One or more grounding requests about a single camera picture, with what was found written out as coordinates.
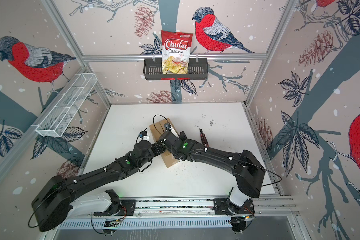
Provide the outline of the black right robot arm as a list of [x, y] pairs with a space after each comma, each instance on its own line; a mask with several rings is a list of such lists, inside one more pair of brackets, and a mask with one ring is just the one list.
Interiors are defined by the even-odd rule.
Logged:
[[238, 190], [246, 198], [260, 197], [266, 169], [252, 152], [243, 150], [242, 153], [231, 153], [207, 147], [187, 138], [184, 132], [177, 137], [165, 131], [157, 144], [177, 160], [203, 163], [231, 173], [236, 179]]

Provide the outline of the red black utility knife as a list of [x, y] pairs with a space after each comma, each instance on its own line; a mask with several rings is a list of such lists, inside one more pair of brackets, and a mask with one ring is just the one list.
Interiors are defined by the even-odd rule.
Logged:
[[200, 131], [200, 137], [201, 137], [201, 141], [202, 141], [202, 144], [204, 145], [204, 146], [209, 146], [209, 143], [208, 143], [208, 140], [207, 140], [207, 138], [206, 138], [206, 135], [204, 134], [204, 132], [203, 132], [203, 130], [202, 129], [199, 129], [199, 131]]

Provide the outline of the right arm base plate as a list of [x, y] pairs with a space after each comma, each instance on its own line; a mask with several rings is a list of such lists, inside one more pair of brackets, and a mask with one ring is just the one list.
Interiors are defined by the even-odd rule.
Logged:
[[212, 210], [216, 215], [254, 215], [254, 203], [251, 198], [247, 199], [241, 207], [231, 203], [229, 199], [214, 199]]

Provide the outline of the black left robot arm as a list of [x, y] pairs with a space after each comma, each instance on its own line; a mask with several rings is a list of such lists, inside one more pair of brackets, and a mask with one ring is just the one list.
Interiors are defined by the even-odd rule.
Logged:
[[132, 151], [105, 167], [75, 177], [52, 177], [31, 203], [37, 227], [41, 232], [52, 230], [66, 219], [73, 208], [71, 203], [77, 198], [103, 185], [128, 178], [165, 151], [165, 146], [159, 141], [142, 140], [134, 145]]

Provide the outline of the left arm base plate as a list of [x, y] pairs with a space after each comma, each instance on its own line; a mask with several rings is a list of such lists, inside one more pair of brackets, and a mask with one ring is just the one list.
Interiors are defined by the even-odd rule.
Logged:
[[113, 216], [133, 216], [136, 200], [120, 200], [118, 202], [112, 202], [110, 206], [103, 212], [94, 212], [95, 217], [113, 217]]

